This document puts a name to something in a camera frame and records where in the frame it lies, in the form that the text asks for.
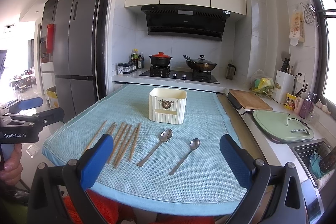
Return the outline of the person left hand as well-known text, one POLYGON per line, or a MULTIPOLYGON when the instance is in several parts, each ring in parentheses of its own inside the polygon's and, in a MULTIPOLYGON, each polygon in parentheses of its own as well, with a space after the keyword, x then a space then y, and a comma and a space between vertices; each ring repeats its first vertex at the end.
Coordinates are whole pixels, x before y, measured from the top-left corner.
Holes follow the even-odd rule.
POLYGON ((22 145, 15 144, 11 156, 4 163, 4 170, 1 170, 1 180, 9 186, 15 186, 21 179, 23 167, 21 165, 22 145))

